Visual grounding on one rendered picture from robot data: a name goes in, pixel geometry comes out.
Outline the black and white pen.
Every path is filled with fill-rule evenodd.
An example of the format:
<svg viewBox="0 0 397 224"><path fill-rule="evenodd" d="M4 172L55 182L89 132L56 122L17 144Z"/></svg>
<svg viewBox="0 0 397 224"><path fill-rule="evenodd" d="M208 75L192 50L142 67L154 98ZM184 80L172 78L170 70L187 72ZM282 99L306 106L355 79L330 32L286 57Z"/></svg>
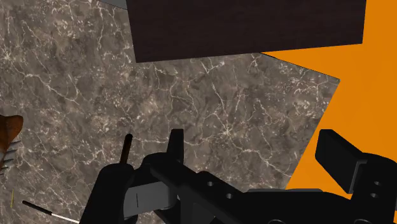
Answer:
<svg viewBox="0 0 397 224"><path fill-rule="evenodd" d="M80 222L78 220L74 220L74 219L71 219L71 218L67 218L67 217L61 216L59 214L55 214L55 213L53 213L53 212L51 212L51 211L49 211L49 210L47 210L45 208L37 206L37 205L35 205L35 204L31 203L31 202L28 202L26 200L23 200L22 204L24 204L24 205L26 205L26 206L28 206L28 207L30 207L32 209L35 209L35 210L37 210L39 212L45 213L47 215L54 216L54 217L57 217L57 218L60 218L60 219L66 220L66 221L70 221L70 222L73 222L73 223L76 223L76 224L80 224Z"/></svg>

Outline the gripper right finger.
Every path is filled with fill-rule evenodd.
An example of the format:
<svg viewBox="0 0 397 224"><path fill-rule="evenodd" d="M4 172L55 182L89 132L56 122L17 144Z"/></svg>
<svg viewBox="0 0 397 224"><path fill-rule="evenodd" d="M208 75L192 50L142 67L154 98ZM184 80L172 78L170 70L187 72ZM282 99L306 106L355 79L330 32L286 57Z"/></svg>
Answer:
<svg viewBox="0 0 397 224"><path fill-rule="evenodd" d="M332 129L319 131L315 158L351 195L342 218L346 224L394 224L397 162L360 151Z"/></svg>

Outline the brown comb-like tool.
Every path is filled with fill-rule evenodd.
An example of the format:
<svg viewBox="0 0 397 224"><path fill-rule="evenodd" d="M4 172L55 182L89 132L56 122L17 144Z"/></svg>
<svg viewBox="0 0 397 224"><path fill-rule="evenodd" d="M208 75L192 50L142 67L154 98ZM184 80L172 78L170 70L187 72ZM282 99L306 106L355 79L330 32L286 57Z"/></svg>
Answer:
<svg viewBox="0 0 397 224"><path fill-rule="evenodd" d="M20 115L0 115L0 176L8 169L15 159L17 145L21 140L14 141L19 135L24 124L24 118Z"/></svg>

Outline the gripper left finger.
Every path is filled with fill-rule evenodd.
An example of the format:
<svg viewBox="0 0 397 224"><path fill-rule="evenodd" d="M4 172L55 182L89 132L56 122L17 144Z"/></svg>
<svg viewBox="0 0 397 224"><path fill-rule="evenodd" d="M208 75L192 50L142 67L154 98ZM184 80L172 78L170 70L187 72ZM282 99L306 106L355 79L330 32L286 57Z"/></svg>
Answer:
<svg viewBox="0 0 397 224"><path fill-rule="evenodd" d="M143 165L178 199L170 209L154 213L165 224L248 224L243 193L207 171L195 172L183 164L184 133L171 130L166 152L144 158Z"/></svg>

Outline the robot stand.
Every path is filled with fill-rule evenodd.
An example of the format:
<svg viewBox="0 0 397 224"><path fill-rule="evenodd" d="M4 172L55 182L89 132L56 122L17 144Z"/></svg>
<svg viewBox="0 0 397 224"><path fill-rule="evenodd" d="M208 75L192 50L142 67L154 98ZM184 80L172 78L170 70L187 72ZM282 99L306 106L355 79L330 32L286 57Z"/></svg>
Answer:
<svg viewBox="0 0 397 224"><path fill-rule="evenodd" d="M354 45L366 0L127 0L138 62Z"/></svg>

